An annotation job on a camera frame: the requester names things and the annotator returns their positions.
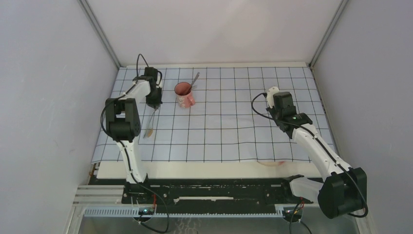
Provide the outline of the white checked tablecloth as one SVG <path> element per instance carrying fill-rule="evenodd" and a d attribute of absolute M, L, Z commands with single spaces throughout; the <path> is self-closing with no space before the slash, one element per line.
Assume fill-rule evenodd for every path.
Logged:
<path fill-rule="evenodd" d="M 191 84 L 195 105 L 181 108 L 174 92 Z M 277 86 L 290 92 L 327 144 L 334 146 L 312 73 L 307 67 L 165 68 L 162 105 L 153 134 L 138 138 L 143 161 L 304 161 L 304 150 L 269 120 L 262 93 Z M 138 104 L 143 130 L 153 109 Z"/>

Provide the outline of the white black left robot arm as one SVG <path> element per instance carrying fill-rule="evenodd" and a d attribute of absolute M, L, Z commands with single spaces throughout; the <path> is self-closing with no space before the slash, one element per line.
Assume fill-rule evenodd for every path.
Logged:
<path fill-rule="evenodd" d="M 138 144 L 143 127 L 137 105 L 144 101 L 154 111 L 160 108 L 163 103 L 162 78 L 158 69 L 145 67 L 144 73 L 137 75 L 122 95 L 106 99 L 101 113 L 101 128 L 119 147 L 129 184 L 142 184 L 148 178 Z"/>

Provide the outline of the pink patterned mug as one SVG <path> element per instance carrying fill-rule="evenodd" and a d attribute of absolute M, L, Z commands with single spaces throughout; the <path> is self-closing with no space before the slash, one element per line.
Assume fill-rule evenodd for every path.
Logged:
<path fill-rule="evenodd" d="M 175 88 L 176 101 L 181 108 L 190 108 L 195 105 L 191 84 L 179 82 Z"/>

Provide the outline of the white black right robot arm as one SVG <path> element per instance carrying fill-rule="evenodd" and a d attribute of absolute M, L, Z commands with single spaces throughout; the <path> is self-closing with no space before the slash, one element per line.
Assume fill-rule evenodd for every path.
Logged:
<path fill-rule="evenodd" d="M 305 113 L 298 113 L 292 95 L 272 87 L 266 93 L 271 119 L 308 154 L 322 182 L 304 175 L 286 179 L 282 198 L 293 203 L 300 197 L 319 205 L 329 218 L 342 215 L 363 218 L 368 214 L 367 175 L 362 168 L 354 168 L 345 162 L 320 136 L 312 120 Z"/>

